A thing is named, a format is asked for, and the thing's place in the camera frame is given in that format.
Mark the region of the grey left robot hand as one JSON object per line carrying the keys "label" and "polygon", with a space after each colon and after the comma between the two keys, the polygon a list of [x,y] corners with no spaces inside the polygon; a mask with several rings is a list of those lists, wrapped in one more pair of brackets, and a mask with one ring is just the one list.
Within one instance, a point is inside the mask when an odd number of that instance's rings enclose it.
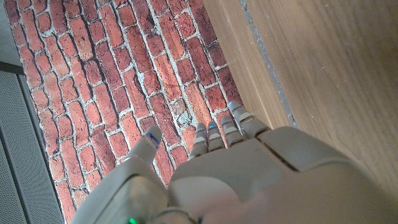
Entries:
{"label": "grey left robot hand", "polygon": [[73,223],[396,223],[397,202],[351,159],[292,127],[271,129],[239,103],[196,128],[164,185],[150,127],[79,206]]}

